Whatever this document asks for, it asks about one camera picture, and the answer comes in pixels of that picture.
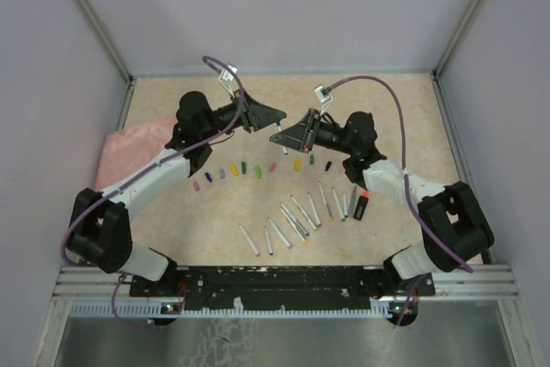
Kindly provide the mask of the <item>light green capped marker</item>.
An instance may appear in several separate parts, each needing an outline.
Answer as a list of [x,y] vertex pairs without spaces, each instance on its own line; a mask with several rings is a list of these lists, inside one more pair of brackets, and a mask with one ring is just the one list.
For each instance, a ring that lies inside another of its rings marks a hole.
[[309,214],[306,212],[306,210],[303,208],[303,206],[300,204],[300,202],[297,200],[297,198],[291,194],[290,196],[291,200],[294,202],[298,210],[303,214],[306,221],[309,223],[309,226],[313,229],[313,231],[318,230],[316,224],[312,220],[312,218],[309,216]]

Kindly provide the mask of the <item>yellow capped white marker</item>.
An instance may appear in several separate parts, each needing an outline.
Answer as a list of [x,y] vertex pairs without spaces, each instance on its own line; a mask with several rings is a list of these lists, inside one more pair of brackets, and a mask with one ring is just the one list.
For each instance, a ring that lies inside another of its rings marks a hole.
[[284,215],[284,217],[286,218],[286,220],[288,221],[288,223],[290,224],[290,226],[292,227],[292,229],[296,232],[297,236],[299,237],[299,239],[307,244],[308,241],[306,239],[306,237],[303,235],[303,233],[300,231],[299,228],[297,228],[295,222],[290,218],[289,214],[283,209],[283,208],[280,208],[280,211],[282,212],[282,214]]

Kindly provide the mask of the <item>pink capped marker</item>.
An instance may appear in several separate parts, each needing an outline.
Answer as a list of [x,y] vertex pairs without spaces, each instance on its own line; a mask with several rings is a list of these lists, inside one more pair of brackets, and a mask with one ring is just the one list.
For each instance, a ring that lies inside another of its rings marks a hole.
[[313,196],[310,192],[308,192],[308,199],[309,199],[309,204],[310,204],[311,210],[313,212],[313,216],[314,216],[314,220],[315,220],[315,227],[317,229],[320,229],[321,226],[322,226],[322,223],[321,223],[321,220],[320,220],[320,217],[319,217],[316,205],[315,205],[314,198],[313,198]]

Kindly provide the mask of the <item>black capped white marker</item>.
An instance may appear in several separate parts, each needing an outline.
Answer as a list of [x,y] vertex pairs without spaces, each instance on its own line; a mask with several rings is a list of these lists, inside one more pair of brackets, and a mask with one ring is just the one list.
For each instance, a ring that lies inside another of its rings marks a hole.
[[347,219],[349,217],[349,203],[346,191],[342,193],[342,205],[344,217]]

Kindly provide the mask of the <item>grey purple pen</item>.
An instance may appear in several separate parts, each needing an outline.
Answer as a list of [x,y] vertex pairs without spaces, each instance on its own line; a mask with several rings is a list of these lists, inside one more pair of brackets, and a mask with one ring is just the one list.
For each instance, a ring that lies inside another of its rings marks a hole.
[[350,217],[354,216],[355,208],[356,208],[356,201],[357,201],[357,187],[353,187],[352,192],[351,192],[349,210],[348,210]]

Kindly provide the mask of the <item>grey blue capped marker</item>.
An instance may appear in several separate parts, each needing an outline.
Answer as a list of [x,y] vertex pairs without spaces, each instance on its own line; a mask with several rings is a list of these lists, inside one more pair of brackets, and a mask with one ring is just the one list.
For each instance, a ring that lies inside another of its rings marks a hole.
[[272,228],[274,229],[274,231],[277,233],[281,241],[284,243],[286,248],[289,250],[292,249],[292,244],[290,243],[288,238],[285,236],[283,231],[276,225],[276,223],[270,217],[267,217],[267,220],[269,224],[272,226]]

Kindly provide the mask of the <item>dark green capped marker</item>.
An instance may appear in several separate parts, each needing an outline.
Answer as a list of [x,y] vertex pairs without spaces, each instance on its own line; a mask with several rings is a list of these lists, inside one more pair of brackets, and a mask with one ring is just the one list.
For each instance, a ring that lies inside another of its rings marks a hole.
[[339,195],[334,187],[332,187],[331,189],[332,189],[334,203],[336,204],[337,212],[339,214],[339,220],[341,222],[345,222],[346,218],[342,209],[342,204],[340,203],[340,200],[339,200]]

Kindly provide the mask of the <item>orange highlighter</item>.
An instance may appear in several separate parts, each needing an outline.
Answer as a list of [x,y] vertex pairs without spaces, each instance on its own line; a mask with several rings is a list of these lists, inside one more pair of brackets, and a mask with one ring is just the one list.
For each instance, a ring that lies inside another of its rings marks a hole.
[[369,192],[363,191],[363,193],[357,199],[356,207],[353,213],[353,218],[355,220],[361,221],[363,219],[369,200],[370,200]]

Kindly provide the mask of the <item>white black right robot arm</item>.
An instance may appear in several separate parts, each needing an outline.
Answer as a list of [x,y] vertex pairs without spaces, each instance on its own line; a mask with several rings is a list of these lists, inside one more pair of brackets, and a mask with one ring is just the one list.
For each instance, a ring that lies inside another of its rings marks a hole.
[[414,279],[452,272],[494,243],[494,234],[473,189],[463,181],[444,185],[421,178],[389,161],[376,147],[374,119],[352,113],[344,125],[311,109],[296,124],[273,135],[274,144],[302,153],[315,146],[343,153],[349,181],[407,207],[422,230],[422,240],[383,262],[385,287],[404,294]]

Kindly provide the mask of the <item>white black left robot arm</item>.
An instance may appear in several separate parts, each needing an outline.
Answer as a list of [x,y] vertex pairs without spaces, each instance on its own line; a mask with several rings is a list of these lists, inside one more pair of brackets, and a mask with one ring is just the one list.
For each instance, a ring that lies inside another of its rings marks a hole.
[[199,171],[212,153],[211,141],[236,128],[256,132],[284,119],[285,112],[257,102],[238,90],[230,104],[212,109],[198,91],[184,94],[171,139],[137,172],[100,191],[82,190],[75,199],[70,226],[61,241],[61,257],[73,253],[105,273],[119,272],[148,280],[160,295],[173,293],[179,275],[173,261],[136,244],[131,221],[158,195]]

